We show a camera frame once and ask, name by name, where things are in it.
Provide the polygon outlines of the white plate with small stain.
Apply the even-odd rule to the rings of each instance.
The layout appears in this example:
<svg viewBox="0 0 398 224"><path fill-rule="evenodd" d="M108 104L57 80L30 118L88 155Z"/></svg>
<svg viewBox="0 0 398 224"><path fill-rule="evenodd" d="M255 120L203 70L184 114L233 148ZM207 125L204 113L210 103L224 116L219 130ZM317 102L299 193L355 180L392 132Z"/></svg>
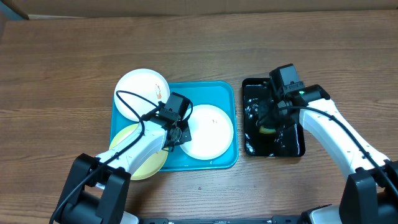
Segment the white plate with small stain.
<svg viewBox="0 0 398 224"><path fill-rule="evenodd" d="M188 119L191 140L181 145L190 157L210 160L220 157L230 147L234 129L229 116L213 105L196 105Z"/></svg>

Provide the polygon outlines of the green yellow sponge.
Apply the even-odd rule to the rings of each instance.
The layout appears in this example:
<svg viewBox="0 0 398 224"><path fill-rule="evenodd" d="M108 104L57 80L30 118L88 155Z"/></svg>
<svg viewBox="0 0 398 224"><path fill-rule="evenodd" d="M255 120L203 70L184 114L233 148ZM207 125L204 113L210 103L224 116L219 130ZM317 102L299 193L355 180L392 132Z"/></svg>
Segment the green yellow sponge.
<svg viewBox="0 0 398 224"><path fill-rule="evenodd" d="M260 126L259 127L259 132L261 134L275 134L276 130L274 128L267 128L267 127L264 127L264 126Z"/></svg>

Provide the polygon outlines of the yellow plate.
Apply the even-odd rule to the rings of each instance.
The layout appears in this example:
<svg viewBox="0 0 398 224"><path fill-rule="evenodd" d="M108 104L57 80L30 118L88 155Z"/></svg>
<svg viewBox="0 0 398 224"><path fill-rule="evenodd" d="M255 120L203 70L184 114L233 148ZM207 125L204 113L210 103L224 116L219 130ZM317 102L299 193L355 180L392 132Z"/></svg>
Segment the yellow plate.
<svg viewBox="0 0 398 224"><path fill-rule="evenodd" d="M114 137L110 138L109 148L113 148L117 144L119 144L122 140L124 140L128 135L130 135L136 128L138 124L129 125L122 130L120 130ZM162 166L165 164L168 152L164 150L160 150L155 154L151 155L139 168L133 173L131 176L131 180L144 180L155 173L160 171Z"/></svg>

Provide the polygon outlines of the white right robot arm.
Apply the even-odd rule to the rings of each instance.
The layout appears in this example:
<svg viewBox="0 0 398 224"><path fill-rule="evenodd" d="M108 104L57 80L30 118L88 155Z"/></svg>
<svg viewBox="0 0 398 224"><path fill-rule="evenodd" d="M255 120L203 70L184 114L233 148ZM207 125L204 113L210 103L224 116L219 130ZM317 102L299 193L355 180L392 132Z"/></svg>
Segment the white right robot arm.
<svg viewBox="0 0 398 224"><path fill-rule="evenodd" d="M302 213L302 223L397 223L397 163L372 147L320 86L272 87L264 128L299 124L323 146L345 178L339 205Z"/></svg>

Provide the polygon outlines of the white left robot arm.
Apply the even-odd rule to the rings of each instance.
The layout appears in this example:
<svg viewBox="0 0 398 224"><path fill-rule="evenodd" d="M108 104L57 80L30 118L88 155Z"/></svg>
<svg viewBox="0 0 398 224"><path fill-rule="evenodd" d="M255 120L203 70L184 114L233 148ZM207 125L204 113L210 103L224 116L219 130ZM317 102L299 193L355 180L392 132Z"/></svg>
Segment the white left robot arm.
<svg viewBox="0 0 398 224"><path fill-rule="evenodd" d="M72 164L51 223L139 223L125 211L133 173L153 154L191 140L187 121L140 122L113 148Z"/></svg>

